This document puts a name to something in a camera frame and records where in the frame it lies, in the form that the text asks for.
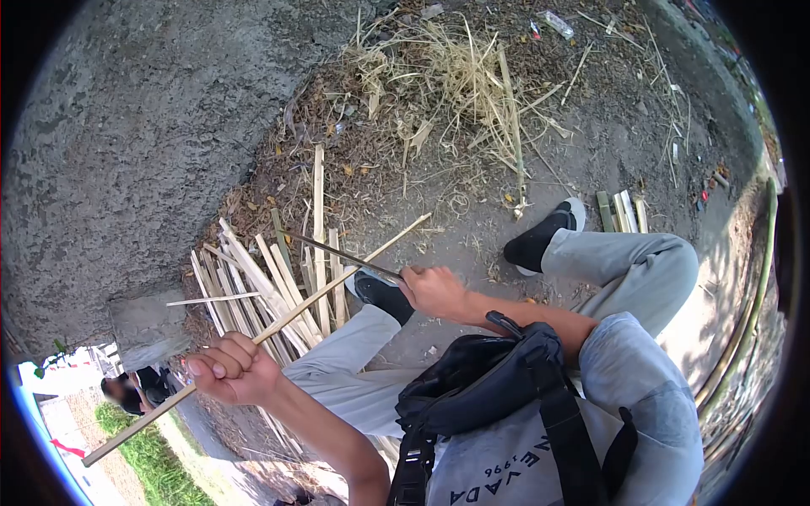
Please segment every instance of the black bag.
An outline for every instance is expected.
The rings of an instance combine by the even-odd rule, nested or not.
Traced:
[[[624,481],[637,444],[629,411],[620,408],[625,425],[600,469],[554,329],[542,322],[521,328],[496,311],[487,313],[487,320],[511,335],[456,339],[400,393],[397,423],[405,436],[387,504],[424,506],[439,436],[486,427],[535,399],[540,400],[565,505],[608,504]]]

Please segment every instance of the grey t-shirt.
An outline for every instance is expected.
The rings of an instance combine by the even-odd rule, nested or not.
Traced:
[[[633,415],[638,446],[614,504],[684,506],[703,468],[697,410],[678,367],[630,313],[605,318],[579,354],[585,399],[578,399],[602,463]],[[486,428],[437,446],[428,482],[430,506],[474,503],[562,505],[556,464],[532,402]]]

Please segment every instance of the grey sweatpants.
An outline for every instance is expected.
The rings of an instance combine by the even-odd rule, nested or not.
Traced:
[[[627,311],[653,337],[675,316],[697,281],[694,249],[670,234],[561,229],[541,266],[546,275],[602,287],[573,311],[596,320]],[[391,315],[366,304],[283,373],[360,432],[402,437],[395,422],[397,396],[423,370],[358,372],[399,329]]]

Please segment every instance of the red flag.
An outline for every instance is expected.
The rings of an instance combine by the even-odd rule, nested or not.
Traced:
[[[79,457],[84,458],[84,450],[80,450],[77,448],[67,448],[64,444],[60,443],[59,440],[51,440],[51,443],[53,443],[53,446],[59,449],[63,449],[66,452],[71,452],[74,455],[78,455]]]

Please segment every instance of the black sock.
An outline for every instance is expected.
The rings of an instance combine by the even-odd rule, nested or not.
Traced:
[[[568,211],[571,211],[571,205],[562,202],[556,207],[555,212],[546,216],[543,221],[506,243],[504,246],[506,261],[534,272],[543,272],[540,262],[556,231],[561,228],[570,230],[577,228],[575,218]]]
[[[405,325],[414,313],[414,309],[399,287],[383,283],[362,270],[358,270],[354,275],[354,285],[360,300],[382,309],[396,318],[400,325]]]

